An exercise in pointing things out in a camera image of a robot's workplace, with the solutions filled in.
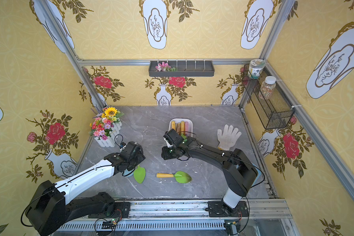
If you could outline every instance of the glass jar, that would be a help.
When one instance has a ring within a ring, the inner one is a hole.
[[[258,97],[261,99],[270,99],[273,93],[273,90],[276,86],[275,81],[277,79],[274,76],[267,76],[265,81],[261,84],[260,92]]]
[[[265,67],[265,61],[262,59],[254,59],[249,63],[248,77],[257,79],[260,77],[262,70]]]

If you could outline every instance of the white jar lid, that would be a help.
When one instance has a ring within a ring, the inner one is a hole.
[[[250,61],[250,66],[253,68],[264,68],[265,61],[263,59],[253,59]]]
[[[272,85],[272,84],[275,84],[276,80],[277,79],[274,76],[267,76],[265,78],[265,83]]]

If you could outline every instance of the black mesh basket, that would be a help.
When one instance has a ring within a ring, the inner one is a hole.
[[[273,90],[271,98],[265,99],[262,92],[260,92],[260,88],[269,74],[264,70],[258,79],[249,78],[248,68],[249,65],[244,66],[242,80],[262,125],[266,130],[285,128],[295,112],[295,109],[291,108],[292,104],[278,83]]]

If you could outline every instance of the white work glove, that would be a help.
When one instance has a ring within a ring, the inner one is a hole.
[[[230,148],[236,144],[240,135],[241,132],[239,132],[238,128],[233,129],[232,125],[230,125],[229,127],[228,125],[225,125],[223,129],[223,134],[221,129],[218,130],[218,148],[221,150],[229,151]]]

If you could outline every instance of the gray marble tabletop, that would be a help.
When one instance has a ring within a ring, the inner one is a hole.
[[[247,136],[241,113],[236,106],[118,106],[125,115],[121,117],[125,143],[129,141],[141,144],[146,159],[140,164],[146,169],[143,183],[134,177],[122,177],[120,174],[105,179],[88,190],[80,197],[94,196],[105,191],[112,197],[129,199],[161,199],[161,198],[199,198],[221,199],[226,190],[227,182],[221,169],[202,160],[190,158],[188,161],[177,159],[163,160],[161,148],[166,145],[163,135],[169,128],[173,118],[186,118],[193,122],[193,132],[204,144],[217,147],[217,130],[225,124],[233,125],[241,131],[235,148],[242,150],[251,162],[257,164],[253,149]],[[79,172],[99,162],[107,154],[119,152],[118,147],[102,148],[93,140],[88,154],[82,160]],[[181,184],[174,178],[156,178],[156,173],[175,173],[184,171],[192,177],[192,181]],[[248,198],[268,198],[264,184],[255,186],[248,193]]]

